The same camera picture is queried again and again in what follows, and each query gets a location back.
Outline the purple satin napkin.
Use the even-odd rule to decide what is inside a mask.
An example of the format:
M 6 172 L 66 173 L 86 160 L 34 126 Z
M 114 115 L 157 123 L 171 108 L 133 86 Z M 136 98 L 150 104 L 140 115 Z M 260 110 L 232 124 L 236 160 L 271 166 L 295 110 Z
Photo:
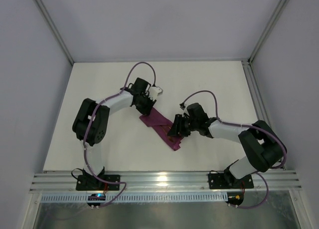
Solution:
M 159 135 L 159 137 L 173 150 L 177 151 L 180 149 L 180 144 L 174 144 L 171 143 L 168 140 L 167 132 L 165 132 L 161 125 L 170 125 L 172 126 L 173 123 L 164 117 L 159 111 L 157 111 L 155 108 L 152 108 L 150 115 L 144 116 L 141 115 L 139 119 L 147 126 L 150 128 L 153 128 L 153 130 Z

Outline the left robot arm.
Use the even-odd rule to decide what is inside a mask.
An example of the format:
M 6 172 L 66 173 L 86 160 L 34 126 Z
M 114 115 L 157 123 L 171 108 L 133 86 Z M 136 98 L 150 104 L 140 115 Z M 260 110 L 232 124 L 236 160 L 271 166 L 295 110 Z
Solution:
M 90 98 L 83 100 L 73 122 L 72 131 L 82 142 L 86 175 L 101 183 L 106 182 L 102 178 L 104 166 L 99 158 L 102 153 L 98 144 L 106 136 L 109 117 L 132 106 L 142 115 L 148 116 L 162 92 L 160 87 L 137 78 L 134 83 L 125 85 L 116 94 L 99 102 Z

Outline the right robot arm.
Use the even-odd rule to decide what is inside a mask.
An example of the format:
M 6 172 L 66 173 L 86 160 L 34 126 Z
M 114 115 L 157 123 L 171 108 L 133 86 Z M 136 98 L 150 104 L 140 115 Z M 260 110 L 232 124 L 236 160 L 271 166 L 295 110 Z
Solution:
M 180 106 L 184 113 L 175 115 L 168 136 L 188 137 L 191 132 L 197 131 L 204 137 L 225 139 L 242 146 L 245 156 L 222 173 L 223 183 L 230 188 L 252 173 L 274 168 L 280 159 L 286 158 L 286 147 L 265 121 L 258 120 L 252 125 L 228 123 L 217 117 L 208 117 L 198 103 Z

